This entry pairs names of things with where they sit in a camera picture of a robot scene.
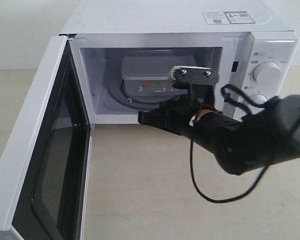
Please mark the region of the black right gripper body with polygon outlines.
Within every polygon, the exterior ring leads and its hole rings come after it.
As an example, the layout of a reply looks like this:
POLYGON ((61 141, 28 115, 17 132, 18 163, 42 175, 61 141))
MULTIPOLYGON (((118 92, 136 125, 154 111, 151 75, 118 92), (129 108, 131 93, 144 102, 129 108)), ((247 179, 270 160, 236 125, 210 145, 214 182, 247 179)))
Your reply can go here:
POLYGON ((211 85, 192 85, 186 95, 177 100, 161 102, 158 108, 139 111, 137 121, 178 136, 192 135, 193 118, 199 111, 215 109, 215 88, 211 85))

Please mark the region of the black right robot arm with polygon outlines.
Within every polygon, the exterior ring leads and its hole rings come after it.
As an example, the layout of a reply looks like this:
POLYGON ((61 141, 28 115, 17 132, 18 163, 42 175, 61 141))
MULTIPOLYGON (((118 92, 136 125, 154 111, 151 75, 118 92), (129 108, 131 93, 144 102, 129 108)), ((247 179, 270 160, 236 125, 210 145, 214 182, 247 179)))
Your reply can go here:
POLYGON ((194 86, 187 95, 167 100, 137 120, 190 140, 212 153, 228 174, 246 172, 300 158, 300 95, 272 97, 241 120, 215 108, 212 86, 194 86))

